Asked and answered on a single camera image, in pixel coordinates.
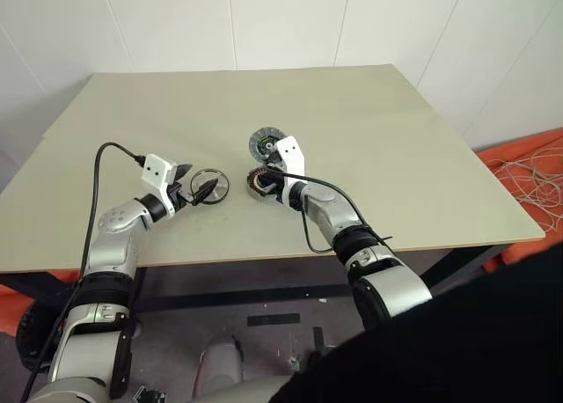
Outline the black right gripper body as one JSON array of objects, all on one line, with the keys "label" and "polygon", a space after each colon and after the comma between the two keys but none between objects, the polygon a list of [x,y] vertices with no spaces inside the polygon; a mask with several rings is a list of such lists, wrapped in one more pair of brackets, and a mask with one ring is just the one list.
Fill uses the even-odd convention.
[{"label": "black right gripper body", "polygon": [[281,175],[281,172],[286,172],[287,167],[282,161],[281,156],[278,154],[277,164],[267,164],[269,175],[277,181],[277,188],[275,190],[276,194],[270,194],[268,199],[270,201],[282,201],[282,191],[284,188],[285,178]]}]

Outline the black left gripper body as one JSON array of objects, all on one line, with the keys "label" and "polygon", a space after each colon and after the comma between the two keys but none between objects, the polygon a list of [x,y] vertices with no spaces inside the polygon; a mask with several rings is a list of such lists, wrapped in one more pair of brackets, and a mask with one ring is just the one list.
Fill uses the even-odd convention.
[{"label": "black left gripper body", "polygon": [[175,212],[181,211],[186,205],[194,205],[194,197],[185,193],[178,182],[171,184],[171,202]]}]

